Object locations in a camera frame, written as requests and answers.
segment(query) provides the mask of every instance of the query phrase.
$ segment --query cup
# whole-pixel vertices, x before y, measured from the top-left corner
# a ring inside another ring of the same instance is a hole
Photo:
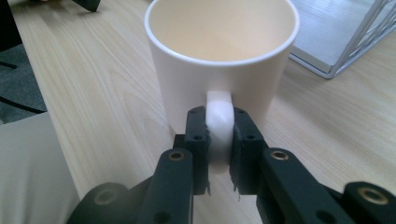
[[[175,133],[185,132],[188,111],[200,105],[206,105],[211,145],[215,135],[232,134],[233,106],[246,110],[261,129],[298,28],[289,0],[152,2],[145,29]],[[214,120],[212,130],[208,119]],[[226,146],[229,138],[215,142]]]

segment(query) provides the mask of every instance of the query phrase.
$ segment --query mug rim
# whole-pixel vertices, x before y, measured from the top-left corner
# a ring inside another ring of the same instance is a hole
[[[261,62],[261,61],[265,61],[268,60],[274,56],[276,56],[278,53],[280,53],[281,51],[283,51],[284,49],[288,48],[290,45],[293,44],[298,31],[300,29],[300,16],[299,13],[297,11],[296,6],[290,1],[290,0],[284,0],[286,1],[286,3],[289,5],[292,13],[293,13],[293,17],[294,17],[294,28],[293,31],[291,32],[291,34],[289,35],[288,39],[286,39],[286,41],[284,41],[281,45],[279,45],[278,47],[276,47],[275,49],[261,54],[259,56],[256,57],[252,57],[252,58],[247,58],[247,59],[243,59],[243,60],[235,60],[235,61],[209,61],[209,60],[204,60],[204,59],[197,59],[197,58],[193,58],[181,53],[178,53],[168,47],[166,47],[155,35],[154,33],[152,33],[150,26],[149,26],[149,15],[151,10],[154,8],[154,6],[157,4],[158,1],[162,1],[162,0],[154,0],[149,6],[148,9],[146,11],[145,14],[145,18],[144,18],[144,25],[145,25],[145,30],[146,33],[148,35],[148,38],[158,47],[160,48],[163,52],[170,54],[173,57],[176,57],[182,61],[188,62],[188,63],[198,63],[198,64],[202,64],[202,65],[209,65],[209,66],[239,66],[239,65],[244,65],[244,64],[251,64],[251,63],[257,63],[257,62]]]

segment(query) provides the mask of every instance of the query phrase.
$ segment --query black cable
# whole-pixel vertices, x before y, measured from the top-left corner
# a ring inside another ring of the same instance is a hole
[[[35,114],[42,114],[42,113],[46,112],[46,111],[43,111],[43,110],[34,109],[34,108],[29,107],[27,105],[20,105],[18,103],[15,103],[13,101],[10,101],[10,100],[2,97],[2,96],[0,96],[0,102],[4,103],[6,105],[11,105],[11,106],[17,107],[17,108],[25,110],[25,111],[29,111],[29,112],[35,113]]]

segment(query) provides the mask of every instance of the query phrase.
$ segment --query light wood tabletop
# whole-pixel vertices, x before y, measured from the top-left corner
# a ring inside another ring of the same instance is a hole
[[[103,0],[95,13],[71,0],[8,2],[79,196],[152,175],[174,134],[144,30],[150,1]],[[363,180],[396,194],[395,72],[396,33],[331,80],[288,61],[262,134],[326,186]],[[194,223],[261,223],[228,174],[210,181]]]

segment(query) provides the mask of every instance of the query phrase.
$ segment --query wood grain surface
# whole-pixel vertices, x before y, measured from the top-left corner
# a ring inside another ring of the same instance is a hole
[[[95,13],[71,0],[8,2],[79,196],[152,175],[173,133],[144,31],[149,1],[103,0]],[[392,33],[332,80],[289,61],[262,127],[268,144],[336,190],[365,180],[396,194],[395,52]],[[261,223],[228,174],[210,180],[194,223]]]

